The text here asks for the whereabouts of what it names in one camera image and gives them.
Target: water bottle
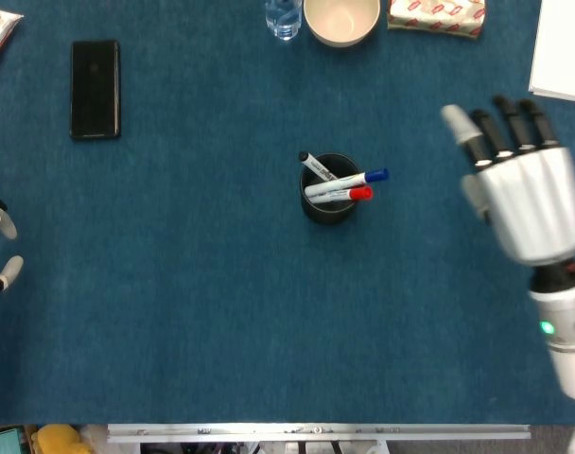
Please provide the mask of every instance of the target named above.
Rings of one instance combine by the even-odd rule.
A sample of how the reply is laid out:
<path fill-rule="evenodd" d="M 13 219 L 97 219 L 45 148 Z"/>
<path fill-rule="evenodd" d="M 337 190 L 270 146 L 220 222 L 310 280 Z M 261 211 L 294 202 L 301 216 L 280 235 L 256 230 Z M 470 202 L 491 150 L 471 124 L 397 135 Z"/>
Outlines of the water bottle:
<path fill-rule="evenodd" d="M 303 22 L 303 0 L 265 0 L 267 26 L 282 41 L 298 34 Z"/>

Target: blue marker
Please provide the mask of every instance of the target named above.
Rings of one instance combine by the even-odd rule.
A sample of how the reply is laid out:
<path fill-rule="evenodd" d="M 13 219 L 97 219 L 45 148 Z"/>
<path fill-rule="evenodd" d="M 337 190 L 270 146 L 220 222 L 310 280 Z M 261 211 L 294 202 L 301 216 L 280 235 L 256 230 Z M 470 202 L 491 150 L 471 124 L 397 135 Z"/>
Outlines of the blue marker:
<path fill-rule="evenodd" d="M 348 189 L 349 187 L 359 186 L 361 184 L 380 182 L 389 178 L 389 171 L 386 168 L 374 170 L 372 172 L 358 173 L 350 177 L 338 178 L 331 182 L 312 184 L 305 188 L 307 197 L 318 196 L 330 191 Z"/>

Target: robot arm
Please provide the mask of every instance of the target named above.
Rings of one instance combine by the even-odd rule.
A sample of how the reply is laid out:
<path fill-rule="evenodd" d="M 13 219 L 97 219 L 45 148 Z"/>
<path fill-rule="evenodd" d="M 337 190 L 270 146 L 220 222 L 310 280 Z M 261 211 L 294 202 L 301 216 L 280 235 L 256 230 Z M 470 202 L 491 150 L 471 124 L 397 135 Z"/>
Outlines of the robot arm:
<path fill-rule="evenodd" d="M 533 268 L 530 296 L 563 391 L 575 399 L 575 167 L 542 111 L 519 102 L 535 127 L 535 145 L 524 118 L 508 99 L 494 102 L 516 145 L 512 151 L 491 116 L 458 106 L 442 110 L 475 175 L 462 180 L 478 215 L 492 225 L 503 251 Z M 575 434 L 569 447 L 575 453 Z"/>
<path fill-rule="evenodd" d="M 0 201 L 0 232 L 8 239 L 15 239 L 17 237 L 16 227 L 6 212 L 7 209 L 7 206 Z M 14 282 L 22 267 L 23 258 L 19 255 L 15 255 L 8 261 L 0 272 L 0 291 L 6 290 Z"/>

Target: black cup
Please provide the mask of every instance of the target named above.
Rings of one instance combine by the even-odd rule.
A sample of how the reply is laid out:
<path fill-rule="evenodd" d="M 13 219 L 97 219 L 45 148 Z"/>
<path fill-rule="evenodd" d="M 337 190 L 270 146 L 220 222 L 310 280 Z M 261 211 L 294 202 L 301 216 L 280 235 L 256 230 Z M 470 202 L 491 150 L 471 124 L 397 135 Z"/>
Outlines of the black cup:
<path fill-rule="evenodd" d="M 349 177 L 361 173 L 357 164 L 342 154 L 322 154 L 317 160 L 326 166 L 330 172 L 338 178 Z M 320 224 L 337 224 L 348 218 L 357 208 L 356 201 L 330 201 L 328 203 L 313 204 L 308 201 L 305 187 L 312 184 L 322 183 L 312 170 L 305 167 L 300 176 L 300 203 L 306 215 Z"/>

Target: smartphone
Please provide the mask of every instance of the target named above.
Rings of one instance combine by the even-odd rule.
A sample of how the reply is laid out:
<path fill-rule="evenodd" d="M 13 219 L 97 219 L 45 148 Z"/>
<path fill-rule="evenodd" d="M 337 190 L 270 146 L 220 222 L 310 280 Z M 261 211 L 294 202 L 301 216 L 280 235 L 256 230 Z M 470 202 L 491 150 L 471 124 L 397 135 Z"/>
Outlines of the smartphone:
<path fill-rule="evenodd" d="M 74 139 L 100 139 L 119 133 L 119 43 L 73 43 L 69 134 Z"/>

